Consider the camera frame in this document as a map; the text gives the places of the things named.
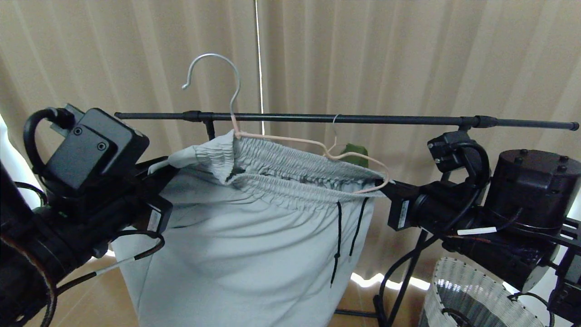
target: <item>curtain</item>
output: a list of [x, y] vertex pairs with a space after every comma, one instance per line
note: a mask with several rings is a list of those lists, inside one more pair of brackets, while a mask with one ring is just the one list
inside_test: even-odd
[[[581, 2], [264, 1], [258, 22], [265, 112], [581, 120]], [[336, 129], [339, 144], [367, 147], [391, 178], [411, 184], [439, 178], [426, 142], [454, 130]], [[320, 124], [270, 123], [266, 131], [333, 143], [330, 126]], [[581, 153], [571, 131], [495, 127], [470, 135], [492, 167], [513, 148]], [[389, 201], [377, 201], [356, 271], [364, 278], [415, 244], [418, 230], [395, 233], [388, 212]], [[415, 276], [430, 280], [442, 252], [427, 249]]]
[[[203, 60], [192, 87], [181, 90], [191, 60], [217, 52], [241, 71], [239, 112], [262, 106], [269, 113], [580, 121], [580, 35], [577, 1], [0, 1], [0, 110], [21, 151], [28, 115], [67, 102], [109, 113], [227, 112], [235, 80], [225, 62]], [[200, 123], [127, 123], [150, 138], [143, 159], [207, 140]], [[332, 144], [330, 124], [264, 127]], [[230, 128], [216, 123], [217, 134]], [[260, 133], [261, 124], [242, 128]], [[390, 167], [391, 178], [412, 184], [439, 178], [426, 142], [454, 130], [336, 129], [339, 144], [365, 146]], [[577, 159], [581, 153], [579, 133], [570, 131], [495, 127], [470, 135], [488, 150], [492, 166], [513, 148]], [[46, 160], [62, 138], [41, 125], [37, 139]], [[357, 269], [367, 279], [385, 272], [418, 234], [390, 230], [389, 205], [377, 201]], [[415, 276], [429, 280], [441, 256], [439, 246], [426, 250]]]

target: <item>light gray pants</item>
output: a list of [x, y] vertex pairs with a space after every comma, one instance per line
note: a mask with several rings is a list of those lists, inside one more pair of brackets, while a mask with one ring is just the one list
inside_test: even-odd
[[[162, 192], [166, 245], [121, 268], [141, 326], [328, 324], [383, 197], [352, 192], [383, 176], [232, 132], [151, 170], [164, 165], [182, 168]], [[113, 248], [122, 260], [155, 242]]]

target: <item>drawstring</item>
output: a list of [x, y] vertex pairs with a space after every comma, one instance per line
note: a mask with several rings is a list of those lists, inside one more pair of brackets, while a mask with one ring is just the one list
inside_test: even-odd
[[359, 213], [359, 220], [357, 221], [357, 229], [355, 230], [355, 235], [353, 236], [353, 242], [351, 242], [351, 250], [349, 250], [349, 256], [351, 257], [353, 254], [353, 248], [355, 247], [355, 240], [357, 239], [357, 234], [359, 234], [359, 226], [361, 226], [361, 219], [363, 219], [363, 211], [365, 210], [365, 204], [367, 203], [369, 198], [365, 198], [363, 200], [363, 204], [361, 205], [361, 212]]
[[335, 253], [335, 266], [333, 267], [333, 275], [331, 275], [331, 286], [335, 280], [335, 272], [337, 272], [337, 264], [339, 264], [339, 257], [341, 256], [341, 202], [337, 201], [337, 208], [339, 208], [339, 233], [337, 234], [337, 253]]

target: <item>tiled floor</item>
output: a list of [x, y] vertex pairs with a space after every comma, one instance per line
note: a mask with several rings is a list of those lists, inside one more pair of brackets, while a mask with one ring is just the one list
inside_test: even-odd
[[[92, 261], [73, 272], [62, 283], [81, 276], [87, 272], [103, 268], [115, 262], [112, 257], [103, 257]], [[350, 282], [339, 308], [348, 310], [373, 311], [373, 295], [377, 294], [379, 285], [362, 288]], [[392, 305], [397, 292], [386, 290], [386, 309]], [[425, 292], [410, 286], [394, 327], [417, 326], [423, 305]], [[26, 324], [26, 327], [40, 325], [44, 310]], [[84, 282], [59, 296], [52, 327], [138, 327], [127, 288], [119, 270], [113, 270]], [[375, 327], [377, 321], [371, 318], [353, 317], [335, 314], [330, 327]]]

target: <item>white wicker basket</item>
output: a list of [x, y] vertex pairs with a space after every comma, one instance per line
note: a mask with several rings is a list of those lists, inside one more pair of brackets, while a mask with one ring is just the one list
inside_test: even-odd
[[454, 258], [438, 261], [419, 320], [420, 327], [457, 327], [454, 309], [475, 327], [543, 327], [543, 324], [510, 293], [483, 272]]

